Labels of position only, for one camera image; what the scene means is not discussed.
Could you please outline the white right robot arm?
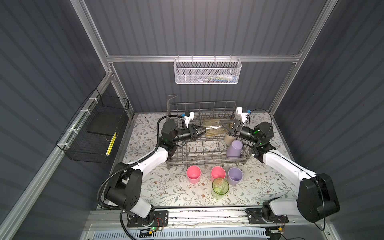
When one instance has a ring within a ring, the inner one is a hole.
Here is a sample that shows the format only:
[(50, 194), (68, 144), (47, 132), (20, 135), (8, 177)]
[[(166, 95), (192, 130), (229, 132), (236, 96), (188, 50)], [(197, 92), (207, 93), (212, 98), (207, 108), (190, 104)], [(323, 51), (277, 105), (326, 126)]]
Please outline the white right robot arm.
[(340, 211), (340, 203), (331, 177), (317, 174), (282, 155), (270, 140), (274, 137), (271, 123), (262, 122), (253, 129), (240, 120), (221, 120), (221, 126), (231, 136), (251, 143), (254, 158), (275, 169), (298, 189), (296, 198), (273, 198), (263, 202), (262, 217), (273, 223), (280, 216), (302, 216), (310, 223)]

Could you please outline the yellow transparent cup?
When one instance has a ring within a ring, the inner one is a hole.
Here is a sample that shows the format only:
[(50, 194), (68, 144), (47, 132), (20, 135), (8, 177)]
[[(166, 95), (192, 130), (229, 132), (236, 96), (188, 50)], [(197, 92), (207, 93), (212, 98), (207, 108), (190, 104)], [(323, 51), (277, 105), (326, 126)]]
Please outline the yellow transparent cup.
[(226, 119), (205, 119), (203, 121), (203, 126), (206, 127), (207, 130), (207, 132), (205, 133), (206, 137), (213, 137), (226, 134), (226, 131), (220, 125), (220, 120)]

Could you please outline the beige cup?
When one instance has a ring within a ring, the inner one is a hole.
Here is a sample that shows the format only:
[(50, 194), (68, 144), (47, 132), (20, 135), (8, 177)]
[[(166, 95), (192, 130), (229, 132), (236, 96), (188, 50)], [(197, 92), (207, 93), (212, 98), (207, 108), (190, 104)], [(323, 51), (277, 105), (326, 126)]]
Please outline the beige cup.
[(229, 134), (225, 134), (224, 141), (227, 146), (230, 146), (233, 141), (237, 140), (237, 137), (230, 136)]

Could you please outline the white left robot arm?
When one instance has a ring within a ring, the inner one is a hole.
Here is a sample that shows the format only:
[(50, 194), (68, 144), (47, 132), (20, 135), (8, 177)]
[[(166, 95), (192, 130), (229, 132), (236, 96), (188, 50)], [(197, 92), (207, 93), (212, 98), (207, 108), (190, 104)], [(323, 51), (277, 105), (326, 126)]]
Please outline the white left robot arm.
[(186, 112), (182, 116), (161, 117), (156, 125), (155, 148), (129, 164), (117, 164), (98, 189), (98, 204), (106, 209), (133, 214), (145, 225), (151, 223), (155, 207), (141, 198), (143, 177), (170, 159), (181, 147), (179, 142), (195, 141), (206, 133), (205, 127), (190, 123), (194, 116), (194, 112)]

